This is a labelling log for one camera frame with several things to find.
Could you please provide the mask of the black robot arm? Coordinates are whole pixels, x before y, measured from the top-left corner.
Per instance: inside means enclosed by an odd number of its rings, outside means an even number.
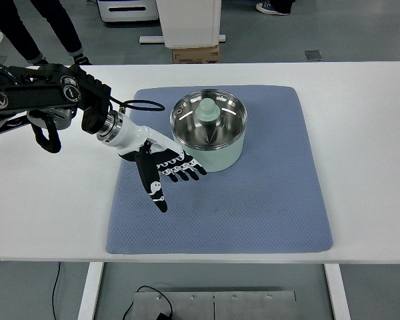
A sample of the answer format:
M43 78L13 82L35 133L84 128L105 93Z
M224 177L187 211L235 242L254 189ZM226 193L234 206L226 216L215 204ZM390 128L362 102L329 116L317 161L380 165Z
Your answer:
M58 153L58 132L68 128L81 110L82 130L116 148L122 159L134 162L145 191L159 210L166 212L160 176L177 182L198 180L207 172L170 138L134 124L124 113L125 108L164 110L154 101L121 102L113 98L108 85L78 65L44 64L27 69L0 64L0 134L30 125L37 144L50 153Z

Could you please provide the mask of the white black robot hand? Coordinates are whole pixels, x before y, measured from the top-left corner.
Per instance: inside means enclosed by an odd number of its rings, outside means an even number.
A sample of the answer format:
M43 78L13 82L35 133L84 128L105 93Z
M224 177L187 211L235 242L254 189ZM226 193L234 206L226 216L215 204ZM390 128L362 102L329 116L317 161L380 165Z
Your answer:
M174 140L150 127L124 119L117 137L118 154L124 160L136 162L145 191L162 213L167 211L167 203L159 172L173 182L178 182L179 178L198 181L198 173L207 174L204 167Z

